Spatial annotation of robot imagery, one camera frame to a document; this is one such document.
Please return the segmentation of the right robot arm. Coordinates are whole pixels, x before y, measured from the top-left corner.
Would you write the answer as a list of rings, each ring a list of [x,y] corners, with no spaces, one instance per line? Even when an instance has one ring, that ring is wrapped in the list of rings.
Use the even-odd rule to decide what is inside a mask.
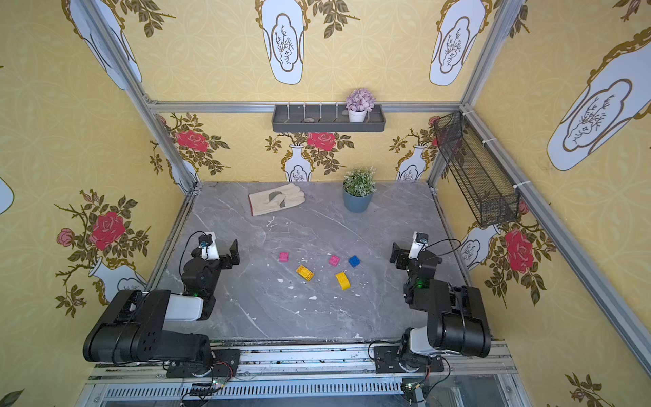
[[[405,330],[398,346],[398,363],[405,370],[431,364],[438,351],[485,358],[492,347],[481,292],[456,287],[436,278],[442,259],[415,243],[411,249],[393,244],[389,262],[407,273],[403,299],[412,310],[427,314],[423,327]]]

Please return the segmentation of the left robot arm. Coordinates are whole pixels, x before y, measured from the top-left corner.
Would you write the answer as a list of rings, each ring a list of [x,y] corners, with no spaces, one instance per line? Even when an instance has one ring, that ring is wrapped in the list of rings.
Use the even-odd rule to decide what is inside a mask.
[[[214,360],[210,340],[205,335],[166,331],[164,324],[208,320],[220,274],[240,261],[237,240],[227,254],[220,254],[214,234],[203,234],[181,268],[182,293],[118,291],[86,337],[84,359],[112,365],[169,361],[209,369]]]

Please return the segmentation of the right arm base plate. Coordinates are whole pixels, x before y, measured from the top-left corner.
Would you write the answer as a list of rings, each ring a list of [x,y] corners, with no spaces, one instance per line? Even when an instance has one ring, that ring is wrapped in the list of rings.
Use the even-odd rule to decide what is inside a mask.
[[[398,344],[371,344],[367,349],[376,373],[439,373],[445,370],[442,359],[413,354]]]

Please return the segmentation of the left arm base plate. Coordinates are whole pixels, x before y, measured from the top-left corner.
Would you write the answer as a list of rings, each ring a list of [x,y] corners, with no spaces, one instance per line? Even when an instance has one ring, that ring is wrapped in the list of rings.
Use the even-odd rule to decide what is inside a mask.
[[[171,361],[167,378],[225,378],[236,376],[241,358],[240,349],[213,349],[199,361]]]

